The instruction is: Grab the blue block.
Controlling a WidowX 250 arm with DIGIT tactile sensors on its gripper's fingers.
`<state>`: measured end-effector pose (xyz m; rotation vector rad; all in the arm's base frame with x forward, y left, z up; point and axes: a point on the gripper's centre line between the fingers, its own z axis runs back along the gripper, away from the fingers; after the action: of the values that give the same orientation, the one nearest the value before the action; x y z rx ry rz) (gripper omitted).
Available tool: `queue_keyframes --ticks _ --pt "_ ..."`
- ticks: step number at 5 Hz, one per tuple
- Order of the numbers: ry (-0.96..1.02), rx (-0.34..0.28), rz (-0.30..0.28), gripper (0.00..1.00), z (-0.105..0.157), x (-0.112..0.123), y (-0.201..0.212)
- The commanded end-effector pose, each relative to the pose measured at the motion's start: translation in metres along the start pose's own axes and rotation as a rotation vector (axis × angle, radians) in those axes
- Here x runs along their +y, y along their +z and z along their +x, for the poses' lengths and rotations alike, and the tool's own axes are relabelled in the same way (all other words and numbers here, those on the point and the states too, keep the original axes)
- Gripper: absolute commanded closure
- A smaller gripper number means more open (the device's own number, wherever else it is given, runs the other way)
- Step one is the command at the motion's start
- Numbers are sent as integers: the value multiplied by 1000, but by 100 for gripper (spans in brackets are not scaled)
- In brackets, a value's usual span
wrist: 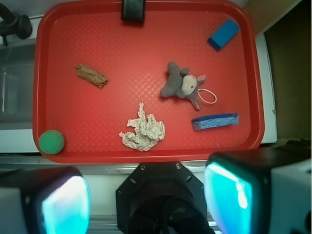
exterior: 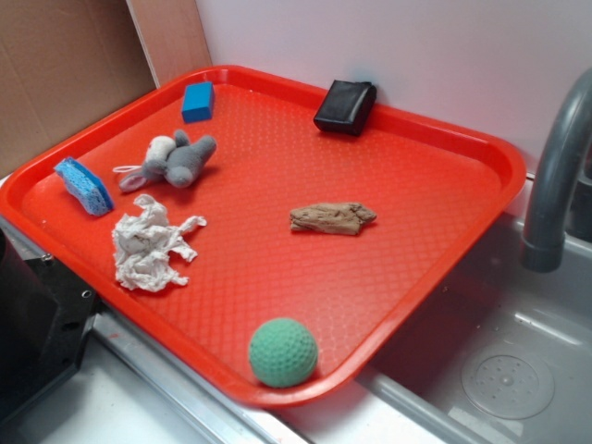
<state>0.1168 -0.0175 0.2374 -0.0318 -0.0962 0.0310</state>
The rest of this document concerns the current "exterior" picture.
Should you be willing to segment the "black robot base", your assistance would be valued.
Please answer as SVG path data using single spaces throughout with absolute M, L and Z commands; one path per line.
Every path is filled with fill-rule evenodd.
M 96 291 L 61 261 L 22 258 L 1 234 L 1 423 L 80 369 Z

